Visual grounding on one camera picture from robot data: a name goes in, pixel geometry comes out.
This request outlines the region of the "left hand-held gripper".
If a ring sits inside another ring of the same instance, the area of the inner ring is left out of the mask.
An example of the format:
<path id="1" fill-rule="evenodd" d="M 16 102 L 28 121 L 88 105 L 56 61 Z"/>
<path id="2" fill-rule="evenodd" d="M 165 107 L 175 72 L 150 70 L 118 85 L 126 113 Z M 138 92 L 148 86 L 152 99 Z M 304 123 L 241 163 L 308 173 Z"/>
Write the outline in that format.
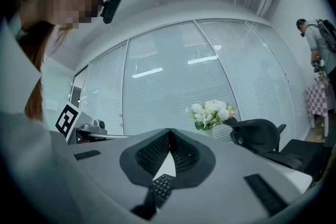
<path id="1" fill-rule="evenodd" d="M 65 137 L 68 145 L 108 137 L 104 121 L 94 120 L 71 103 L 66 103 L 55 127 Z"/>

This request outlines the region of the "white flower bouquet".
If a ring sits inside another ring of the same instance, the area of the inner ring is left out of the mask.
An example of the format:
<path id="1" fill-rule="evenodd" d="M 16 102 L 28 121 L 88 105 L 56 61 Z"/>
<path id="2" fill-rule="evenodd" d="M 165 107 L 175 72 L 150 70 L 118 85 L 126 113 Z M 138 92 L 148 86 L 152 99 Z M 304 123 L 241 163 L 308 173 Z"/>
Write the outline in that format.
<path id="1" fill-rule="evenodd" d="M 190 114 L 197 130 L 208 131 L 220 126 L 224 121 L 235 117 L 238 109 L 220 100 L 194 103 L 185 108 Z"/>

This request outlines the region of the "black office chair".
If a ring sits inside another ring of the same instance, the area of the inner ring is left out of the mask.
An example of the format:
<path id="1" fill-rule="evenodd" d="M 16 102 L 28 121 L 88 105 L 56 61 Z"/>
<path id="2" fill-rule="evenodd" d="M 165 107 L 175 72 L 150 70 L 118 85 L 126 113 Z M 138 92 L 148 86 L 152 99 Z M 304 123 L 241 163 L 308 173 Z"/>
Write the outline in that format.
<path id="1" fill-rule="evenodd" d="M 291 139 L 280 150 L 280 135 L 286 128 L 285 124 L 276 127 L 265 119 L 238 121 L 235 118 L 223 123 L 232 128 L 230 137 L 234 144 L 287 168 L 308 174 L 314 182 L 322 178 L 336 145 L 336 131 L 331 131 L 324 143 Z"/>

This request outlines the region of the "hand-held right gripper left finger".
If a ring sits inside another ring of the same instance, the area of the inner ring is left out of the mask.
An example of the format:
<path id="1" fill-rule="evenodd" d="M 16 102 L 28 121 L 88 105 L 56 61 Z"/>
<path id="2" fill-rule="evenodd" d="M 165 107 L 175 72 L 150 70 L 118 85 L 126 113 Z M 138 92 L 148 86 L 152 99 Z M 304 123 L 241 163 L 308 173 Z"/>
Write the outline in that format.
<path id="1" fill-rule="evenodd" d="M 73 186 L 86 220 L 171 220 L 171 201 L 157 212 L 152 180 L 167 157 L 170 129 L 70 145 L 79 176 Z"/>

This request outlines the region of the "black backpack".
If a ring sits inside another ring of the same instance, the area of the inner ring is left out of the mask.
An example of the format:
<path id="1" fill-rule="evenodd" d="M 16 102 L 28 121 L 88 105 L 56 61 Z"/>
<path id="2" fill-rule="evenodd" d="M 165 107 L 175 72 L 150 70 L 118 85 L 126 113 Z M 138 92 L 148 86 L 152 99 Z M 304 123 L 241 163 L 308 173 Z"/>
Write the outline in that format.
<path id="1" fill-rule="evenodd" d="M 334 25 L 327 19 L 318 19 L 317 25 L 329 50 L 336 52 L 336 28 Z"/>

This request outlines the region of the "black computer keyboard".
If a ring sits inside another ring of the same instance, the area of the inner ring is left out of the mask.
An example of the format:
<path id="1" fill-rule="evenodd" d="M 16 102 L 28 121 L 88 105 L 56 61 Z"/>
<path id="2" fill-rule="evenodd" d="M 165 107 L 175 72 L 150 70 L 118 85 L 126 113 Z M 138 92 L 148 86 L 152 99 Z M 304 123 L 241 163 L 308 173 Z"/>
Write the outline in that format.
<path id="1" fill-rule="evenodd" d="M 153 181 L 152 190 L 156 208 L 161 209 L 168 200 L 172 191 L 171 183 L 174 178 L 171 175 L 163 174 Z"/>

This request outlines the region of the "white table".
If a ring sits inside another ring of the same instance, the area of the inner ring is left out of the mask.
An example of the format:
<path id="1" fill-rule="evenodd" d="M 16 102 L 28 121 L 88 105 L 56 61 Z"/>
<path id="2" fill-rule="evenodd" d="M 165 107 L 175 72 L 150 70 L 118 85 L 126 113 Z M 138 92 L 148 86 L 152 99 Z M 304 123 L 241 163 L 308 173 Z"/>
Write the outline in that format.
<path id="1" fill-rule="evenodd" d="M 163 174 L 167 174 L 172 177 L 176 177 L 176 169 L 175 163 L 172 154 L 169 152 L 158 172 L 154 176 L 154 180 L 162 176 Z"/>

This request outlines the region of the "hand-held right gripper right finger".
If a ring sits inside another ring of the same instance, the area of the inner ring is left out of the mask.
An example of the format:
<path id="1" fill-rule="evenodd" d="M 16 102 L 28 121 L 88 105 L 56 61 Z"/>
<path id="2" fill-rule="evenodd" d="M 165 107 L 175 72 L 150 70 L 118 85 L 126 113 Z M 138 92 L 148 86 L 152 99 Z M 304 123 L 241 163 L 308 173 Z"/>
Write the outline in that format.
<path id="1" fill-rule="evenodd" d="M 249 150 L 184 132 L 207 146 L 216 163 L 197 187 L 173 190 L 156 216 L 158 223 L 285 223 L 312 177 L 268 161 Z"/>

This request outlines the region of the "glass partition with blinds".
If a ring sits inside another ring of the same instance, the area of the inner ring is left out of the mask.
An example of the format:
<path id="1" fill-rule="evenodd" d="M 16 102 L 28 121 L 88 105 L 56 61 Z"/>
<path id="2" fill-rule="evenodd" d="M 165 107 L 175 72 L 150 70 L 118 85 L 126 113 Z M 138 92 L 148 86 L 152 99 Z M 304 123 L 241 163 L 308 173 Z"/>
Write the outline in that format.
<path id="1" fill-rule="evenodd" d="M 107 50 L 74 78 L 72 101 L 110 135 L 161 127 L 194 131 L 185 109 L 220 100 L 239 120 L 287 127 L 286 144 L 310 128 L 306 82 L 288 46 L 267 25 L 195 20 L 164 26 Z"/>

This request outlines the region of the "checkered cloth side table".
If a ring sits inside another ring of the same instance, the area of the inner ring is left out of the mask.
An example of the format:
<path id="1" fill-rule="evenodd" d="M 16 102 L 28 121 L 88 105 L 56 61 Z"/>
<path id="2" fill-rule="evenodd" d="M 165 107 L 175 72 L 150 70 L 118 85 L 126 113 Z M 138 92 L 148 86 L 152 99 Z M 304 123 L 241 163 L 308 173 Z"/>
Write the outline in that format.
<path id="1" fill-rule="evenodd" d="M 328 86 L 328 81 L 322 80 L 305 91 L 311 127 L 315 128 L 314 116 L 322 116 L 324 118 L 324 137 L 327 137 L 329 132 L 329 109 L 325 93 Z"/>

